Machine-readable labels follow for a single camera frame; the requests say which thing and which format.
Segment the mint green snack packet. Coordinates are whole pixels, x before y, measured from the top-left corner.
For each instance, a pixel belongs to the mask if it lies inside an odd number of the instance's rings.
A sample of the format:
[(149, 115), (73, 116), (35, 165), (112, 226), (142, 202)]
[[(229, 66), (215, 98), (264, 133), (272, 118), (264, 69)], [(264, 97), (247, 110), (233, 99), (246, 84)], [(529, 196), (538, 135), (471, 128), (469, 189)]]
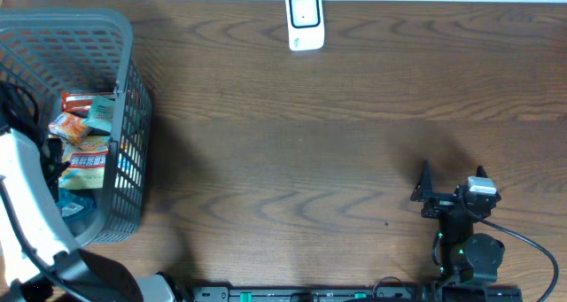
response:
[(112, 99), (95, 97), (90, 106), (88, 116), (82, 121), (82, 124), (97, 130), (111, 132), (114, 106), (115, 102)]

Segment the blue mouthwash bottle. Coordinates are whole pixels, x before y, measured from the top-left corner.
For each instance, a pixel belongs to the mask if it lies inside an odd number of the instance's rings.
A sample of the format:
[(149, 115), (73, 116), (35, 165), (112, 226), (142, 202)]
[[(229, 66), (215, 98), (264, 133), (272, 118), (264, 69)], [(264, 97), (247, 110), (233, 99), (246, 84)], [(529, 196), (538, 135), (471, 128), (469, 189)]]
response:
[(97, 208), (91, 195), (76, 195), (72, 190), (66, 189), (58, 190), (56, 206), (65, 222), (82, 220)]

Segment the red white snack bar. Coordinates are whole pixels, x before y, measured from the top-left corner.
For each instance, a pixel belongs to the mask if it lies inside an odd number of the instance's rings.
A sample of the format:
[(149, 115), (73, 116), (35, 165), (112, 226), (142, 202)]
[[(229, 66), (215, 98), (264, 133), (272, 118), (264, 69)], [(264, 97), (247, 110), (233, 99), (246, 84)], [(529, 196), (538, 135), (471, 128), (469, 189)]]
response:
[(61, 109), (63, 112), (70, 112), (77, 116), (85, 116), (89, 113), (90, 107), (96, 97), (114, 100), (115, 94), (113, 92), (70, 93), (63, 91)]

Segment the orange tissue pack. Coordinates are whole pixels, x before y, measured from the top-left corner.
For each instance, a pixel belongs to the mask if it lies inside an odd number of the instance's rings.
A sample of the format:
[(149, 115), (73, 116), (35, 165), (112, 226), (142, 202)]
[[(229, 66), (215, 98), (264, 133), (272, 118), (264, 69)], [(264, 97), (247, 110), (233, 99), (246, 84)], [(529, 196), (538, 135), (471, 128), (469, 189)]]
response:
[(64, 138), (69, 143), (78, 144), (89, 135), (92, 128), (86, 126), (84, 118), (71, 114), (70, 112), (62, 112), (48, 126), (51, 134)]

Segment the yellow chip snack bag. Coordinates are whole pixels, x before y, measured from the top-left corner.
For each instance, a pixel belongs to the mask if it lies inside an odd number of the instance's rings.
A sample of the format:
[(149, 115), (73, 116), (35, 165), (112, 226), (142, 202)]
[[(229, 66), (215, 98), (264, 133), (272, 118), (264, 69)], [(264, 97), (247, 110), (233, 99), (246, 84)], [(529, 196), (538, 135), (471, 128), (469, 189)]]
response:
[(58, 178), (58, 186), (66, 190), (101, 189), (109, 141), (109, 136), (87, 136), (76, 145), (67, 143), (62, 160), (69, 167)]

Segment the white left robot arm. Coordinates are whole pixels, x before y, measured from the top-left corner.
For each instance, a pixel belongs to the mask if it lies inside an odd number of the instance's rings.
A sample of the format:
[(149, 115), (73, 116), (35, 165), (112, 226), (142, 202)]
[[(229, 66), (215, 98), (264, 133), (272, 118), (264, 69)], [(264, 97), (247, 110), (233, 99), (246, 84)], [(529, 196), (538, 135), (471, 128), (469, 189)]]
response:
[(74, 301), (175, 301), (163, 275), (135, 278), (121, 263), (88, 252), (63, 222), (26, 135), (1, 135), (3, 301), (44, 301), (60, 288)]

